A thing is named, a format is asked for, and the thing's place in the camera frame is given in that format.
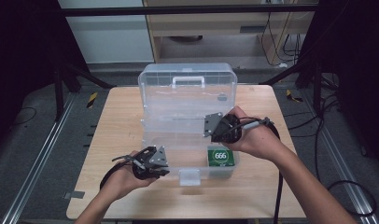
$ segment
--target open box lid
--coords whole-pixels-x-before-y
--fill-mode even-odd
[[[149,64],[138,83],[146,132],[202,133],[205,115],[235,105],[237,77],[227,63]]]

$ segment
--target human arm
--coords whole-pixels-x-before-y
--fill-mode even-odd
[[[156,178],[137,179],[132,173],[132,166],[124,165],[107,179],[102,189],[88,204],[75,223],[100,223],[107,209],[114,201],[126,196],[134,189],[149,186],[155,180]]]
[[[230,113],[238,118],[248,118],[238,106]],[[286,179],[310,223],[356,223],[268,127],[260,125],[254,129],[243,130],[239,141],[224,145],[231,150],[273,162]]]

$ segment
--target person's right hand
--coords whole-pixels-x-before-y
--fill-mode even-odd
[[[234,107],[229,113],[237,118],[248,118],[248,115],[239,106]],[[271,129],[265,125],[242,130],[242,137],[239,141],[233,144],[223,143],[223,145],[232,151],[242,151],[268,161],[273,161],[277,150],[284,146]]]

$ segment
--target white wall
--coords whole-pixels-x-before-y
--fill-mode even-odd
[[[141,0],[59,0],[62,8],[141,7]],[[67,18],[87,63],[153,62],[145,16]]]

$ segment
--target human hand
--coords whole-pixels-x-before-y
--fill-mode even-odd
[[[136,153],[136,151],[133,151],[131,156],[134,156]],[[111,203],[126,196],[132,190],[147,187],[157,180],[157,178],[149,178],[145,180],[136,178],[133,174],[131,164],[131,162],[128,162],[114,172],[100,190],[100,194],[105,195],[106,199]]]
[[[248,118],[248,115],[239,106],[234,107],[229,114],[237,118]],[[277,149],[284,147],[276,135],[266,127],[260,125],[249,130],[242,130],[242,137],[233,144],[223,143],[223,145],[232,151],[242,151],[252,156],[272,161]]]

